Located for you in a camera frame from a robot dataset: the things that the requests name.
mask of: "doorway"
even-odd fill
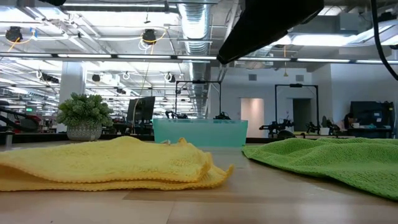
[[[264,131],[259,128],[264,124],[264,100],[241,98],[241,119],[248,121],[248,138],[264,138]]]
[[[311,99],[293,99],[294,131],[307,131],[306,124],[311,120]]]

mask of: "monitor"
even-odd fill
[[[127,111],[127,122],[135,121],[150,121],[154,114],[155,97],[144,97],[130,100],[129,109]]]
[[[245,0],[243,12],[218,52],[222,64],[267,46],[292,27],[309,22],[324,8],[323,0]]]

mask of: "teal plastic bin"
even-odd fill
[[[153,124],[156,143],[185,138],[196,147],[242,147],[248,131],[248,121],[154,119]]]

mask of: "wooden table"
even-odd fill
[[[398,203],[249,161],[240,149],[203,150],[224,169],[235,164],[224,186],[176,192],[0,192],[0,223],[398,223]]]

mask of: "pillar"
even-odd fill
[[[63,62],[60,85],[60,104],[70,99],[72,93],[83,94],[87,72],[82,62]],[[67,131],[64,124],[57,125],[57,133]]]

